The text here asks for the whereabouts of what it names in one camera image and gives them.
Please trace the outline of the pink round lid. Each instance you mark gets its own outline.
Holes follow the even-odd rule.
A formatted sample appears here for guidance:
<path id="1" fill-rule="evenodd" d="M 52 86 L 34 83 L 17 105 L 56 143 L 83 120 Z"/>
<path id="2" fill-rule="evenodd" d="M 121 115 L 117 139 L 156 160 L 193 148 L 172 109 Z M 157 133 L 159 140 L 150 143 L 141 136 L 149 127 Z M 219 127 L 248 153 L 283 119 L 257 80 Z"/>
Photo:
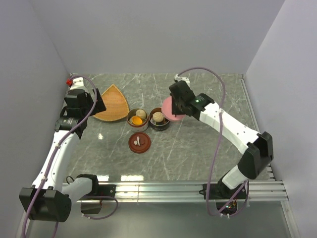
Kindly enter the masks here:
<path id="1" fill-rule="evenodd" d="M 173 115 L 172 114 L 172 97 L 169 96 L 163 101 L 161 112 L 169 121 L 181 121 L 186 115 Z"/>

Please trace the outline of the white dumpling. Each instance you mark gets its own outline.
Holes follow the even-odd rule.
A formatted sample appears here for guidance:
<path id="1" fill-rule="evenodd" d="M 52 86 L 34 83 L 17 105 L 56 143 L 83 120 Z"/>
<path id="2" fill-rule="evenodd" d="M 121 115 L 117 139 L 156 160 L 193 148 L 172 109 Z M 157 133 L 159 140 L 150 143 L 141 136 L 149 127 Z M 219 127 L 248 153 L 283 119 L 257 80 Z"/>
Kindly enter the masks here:
<path id="1" fill-rule="evenodd" d="M 164 120 L 164 116 L 163 116 L 162 112 L 155 112 L 155 113 L 153 113 L 152 119 L 155 123 L 160 123 Z"/>

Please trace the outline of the dark steel lunch tin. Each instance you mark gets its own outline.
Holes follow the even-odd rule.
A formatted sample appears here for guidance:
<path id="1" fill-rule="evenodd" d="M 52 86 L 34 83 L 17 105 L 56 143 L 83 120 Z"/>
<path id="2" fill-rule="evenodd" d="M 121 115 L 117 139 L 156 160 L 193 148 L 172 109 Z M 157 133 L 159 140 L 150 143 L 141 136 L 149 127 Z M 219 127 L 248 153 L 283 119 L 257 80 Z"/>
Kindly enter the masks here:
<path id="1" fill-rule="evenodd" d="M 161 112 L 161 107 L 154 108 L 150 112 L 150 114 L 149 114 L 150 126 L 156 131 L 164 131 L 164 130 L 168 129 L 170 126 L 170 121 L 167 118 L 165 118 L 165 116 L 164 116 L 164 120 L 160 123 L 155 123 L 153 121 L 152 117 L 153 117 L 153 113 L 155 113 L 155 112 Z"/>

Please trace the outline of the orange egg tart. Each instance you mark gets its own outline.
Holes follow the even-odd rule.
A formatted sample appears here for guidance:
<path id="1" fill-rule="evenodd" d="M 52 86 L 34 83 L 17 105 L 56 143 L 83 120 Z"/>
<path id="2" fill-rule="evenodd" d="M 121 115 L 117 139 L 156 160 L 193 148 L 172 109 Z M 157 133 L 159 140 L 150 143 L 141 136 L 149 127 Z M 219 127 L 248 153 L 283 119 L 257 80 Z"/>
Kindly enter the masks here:
<path id="1" fill-rule="evenodd" d="M 143 124 L 143 120 L 140 119 L 139 117 L 137 116 L 132 116 L 129 120 L 129 122 L 132 124 L 132 125 L 142 125 Z"/>

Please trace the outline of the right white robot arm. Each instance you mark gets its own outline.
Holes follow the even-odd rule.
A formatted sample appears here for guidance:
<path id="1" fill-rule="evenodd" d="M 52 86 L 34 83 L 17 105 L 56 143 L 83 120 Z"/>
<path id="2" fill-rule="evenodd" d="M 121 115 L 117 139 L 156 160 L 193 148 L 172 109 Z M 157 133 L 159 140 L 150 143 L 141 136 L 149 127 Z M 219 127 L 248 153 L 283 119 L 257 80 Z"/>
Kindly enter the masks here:
<path id="1" fill-rule="evenodd" d="M 218 131 L 242 155 L 238 164 L 218 181 L 216 191 L 220 197 L 230 198 L 240 184 L 256 179 L 273 160 L 273 141 L 268 132 L 260 133 L 243 125 L 206 94 L 195 95 L 184 80 L 176 81 L 169 89 L 169 120 L 183 115 L 194 117 Z"/>

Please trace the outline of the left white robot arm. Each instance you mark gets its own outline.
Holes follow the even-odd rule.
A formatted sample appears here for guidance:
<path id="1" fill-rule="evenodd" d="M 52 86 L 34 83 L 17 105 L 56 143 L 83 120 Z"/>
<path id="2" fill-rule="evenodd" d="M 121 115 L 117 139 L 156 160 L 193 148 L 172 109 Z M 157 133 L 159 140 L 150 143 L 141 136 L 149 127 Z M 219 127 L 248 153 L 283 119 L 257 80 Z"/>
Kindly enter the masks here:
<path id="1" fill-rule="evenodd" d="M 80 174 L 74 185 L 63 188 L 70 156 L 87 127 L 88 117 L 106 110 L 100 92 L 71 89 L 66 105 L 55 123 L 53 142 L 46 161 L 29 188 L 22 188 L 19 199 L 30 220 L 65 222 L 71 207 L 80 198 L 95 199 L 100 187 L 96 175 Z"/>

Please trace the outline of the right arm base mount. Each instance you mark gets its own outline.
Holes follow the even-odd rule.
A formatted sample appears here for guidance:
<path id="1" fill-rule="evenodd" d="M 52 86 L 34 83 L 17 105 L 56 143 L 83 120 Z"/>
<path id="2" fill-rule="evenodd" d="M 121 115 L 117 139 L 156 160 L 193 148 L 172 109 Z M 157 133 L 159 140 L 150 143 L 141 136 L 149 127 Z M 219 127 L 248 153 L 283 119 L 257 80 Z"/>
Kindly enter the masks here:
<path id="1" fill-rule="evenodd" d="M 211 183 L 208 200 L 215 201 L 217 215 L 226 216 L 229 219 L 249 205 L 249 187 L 249 181 L 240 184 L 233 190 L 218 183 Z"/>

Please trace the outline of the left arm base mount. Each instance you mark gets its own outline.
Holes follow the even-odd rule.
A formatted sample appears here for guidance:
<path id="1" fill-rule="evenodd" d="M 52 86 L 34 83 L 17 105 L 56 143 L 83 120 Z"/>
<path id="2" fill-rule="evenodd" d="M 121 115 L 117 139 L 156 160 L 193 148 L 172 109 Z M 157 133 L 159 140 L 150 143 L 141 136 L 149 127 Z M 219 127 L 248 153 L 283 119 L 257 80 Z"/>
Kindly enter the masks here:
<path id="1" fill-rule="evenodd" d="M 86 194 L 78 200 L 81 213 L 84 215 L 99 215 L 102 208 L 106 208 L 108 202 L 114 202 L 114 207 L 116 207 L 115 193 L 115 184 L 99 185 L 95 193 Z"/>

